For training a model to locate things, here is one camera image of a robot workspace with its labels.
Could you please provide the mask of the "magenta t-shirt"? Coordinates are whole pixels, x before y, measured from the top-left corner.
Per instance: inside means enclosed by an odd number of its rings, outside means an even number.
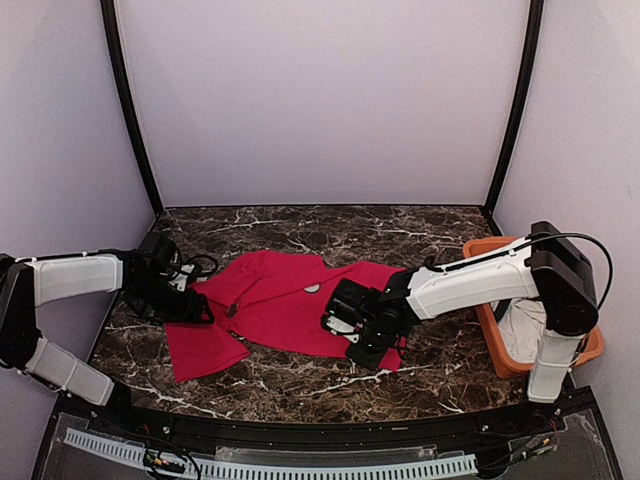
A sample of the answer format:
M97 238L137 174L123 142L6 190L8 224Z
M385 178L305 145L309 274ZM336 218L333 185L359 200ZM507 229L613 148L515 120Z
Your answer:
M208 325L169 324L165 328L176 381L223 371L249 356L243 339L277 350L343 359L348 340L321 327L321 316L342 279L383 289L396 268L371 262L329 268L317 255L263 250L234 260L220 274L191 284L214 315ZM317 293L304 288L320 284ZM233 318L226 310L239 304Z

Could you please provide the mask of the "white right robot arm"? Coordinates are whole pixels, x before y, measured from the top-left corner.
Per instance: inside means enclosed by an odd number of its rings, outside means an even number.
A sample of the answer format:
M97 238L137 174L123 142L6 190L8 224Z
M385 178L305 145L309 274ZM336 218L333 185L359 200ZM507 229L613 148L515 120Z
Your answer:
M354 363L378 369L417 325L460 309L517 300L540 302L544 329L531 369L527 398L510 413L521 434L549 416L566 374L586 336L596 327L603 297L596 293L589 258L575 246L586 234L561 232L547 221L525 237L462 261L401 270L381 289L342 279L333 290L321 326L349 342Z

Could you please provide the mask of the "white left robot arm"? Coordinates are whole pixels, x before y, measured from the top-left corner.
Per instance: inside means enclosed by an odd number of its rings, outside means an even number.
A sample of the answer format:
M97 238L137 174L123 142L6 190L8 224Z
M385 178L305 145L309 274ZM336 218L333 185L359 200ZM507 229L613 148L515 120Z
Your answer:
M96 337L108 303L118 298L140 319L210 325L214 315L193 284L205 279L200 259L184 262L169 237L148 233L130 250L106 248L49 256L1 256L1 365L56 393L103 407L120 436L141 427L129 389L87 362L88 347L67 341Z

